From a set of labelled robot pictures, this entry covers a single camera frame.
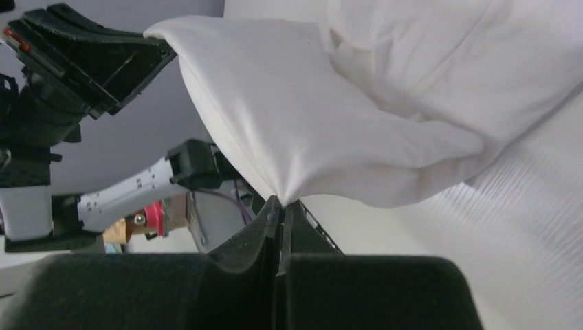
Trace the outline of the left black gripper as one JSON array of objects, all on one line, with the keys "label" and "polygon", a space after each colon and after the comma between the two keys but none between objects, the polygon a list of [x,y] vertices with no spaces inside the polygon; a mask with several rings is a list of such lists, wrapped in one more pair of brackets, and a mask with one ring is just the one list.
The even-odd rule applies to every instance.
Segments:
[{"label": "left black gripper", "polygon": [[107,28],[65,3],[10,19],[3,36],[25,84],[1,110],[1,148],[80,141],[80,122],[119,112],[169,64],[166,41]]}]

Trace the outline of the white t shirt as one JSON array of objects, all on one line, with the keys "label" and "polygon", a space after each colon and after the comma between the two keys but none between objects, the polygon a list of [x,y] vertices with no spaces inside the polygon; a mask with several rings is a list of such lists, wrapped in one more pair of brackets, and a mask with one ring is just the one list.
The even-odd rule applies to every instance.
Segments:
[{"label": "white t shirt", "polygon": [[482,171],[582,82],[581,1],[330,1],[315,23],[180,16],[212,139],[262,196],[423,201]]}]

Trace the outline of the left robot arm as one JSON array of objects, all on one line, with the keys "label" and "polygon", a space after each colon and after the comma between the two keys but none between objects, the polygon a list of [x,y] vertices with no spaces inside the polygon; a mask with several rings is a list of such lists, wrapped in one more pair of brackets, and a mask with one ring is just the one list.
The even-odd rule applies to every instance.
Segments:
[{"label": "left robot arm", "polygon": [[163,39],[107,28],[65,3],[1,2],[1,42],[24,81],[1,76],[1,234],[8,253],[75,250],[160,199],[240,178],[218,147],[188,139],[159,159],[82,123],[114,116],[175,58]]}]

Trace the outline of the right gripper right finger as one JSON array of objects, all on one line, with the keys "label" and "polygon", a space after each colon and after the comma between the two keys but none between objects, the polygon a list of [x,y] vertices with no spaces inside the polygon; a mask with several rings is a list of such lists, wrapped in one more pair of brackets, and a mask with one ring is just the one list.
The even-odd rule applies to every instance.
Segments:
[{"label": "right gripper right finger", "polygon": [[300,201],[282,209],[278,268],[285,269],[292,254],[341,254],[342,250]]}]

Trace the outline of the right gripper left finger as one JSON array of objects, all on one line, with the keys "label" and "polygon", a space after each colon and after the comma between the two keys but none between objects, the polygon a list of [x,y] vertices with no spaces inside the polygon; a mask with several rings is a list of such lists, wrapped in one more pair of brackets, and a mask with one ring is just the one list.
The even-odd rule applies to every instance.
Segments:
[{"label": "right gripper left finger", "polygon": [[231,273],[259,272],[274,263],[277,227],[282,206],[268,198],[256,218],[233,237],[208,253],[220,268]]}]

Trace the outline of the pink and tan clutter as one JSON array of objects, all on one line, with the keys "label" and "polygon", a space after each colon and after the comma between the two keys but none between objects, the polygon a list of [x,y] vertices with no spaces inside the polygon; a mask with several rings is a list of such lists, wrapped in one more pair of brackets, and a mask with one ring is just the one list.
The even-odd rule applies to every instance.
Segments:
[{"label": "pink and tan clutter", "polygon": [[105,243],[127,244],[144,235],[149,241],[167,237],[171,231],[188,225],[184,196],[157,201],[114,223],[102,235]]}]

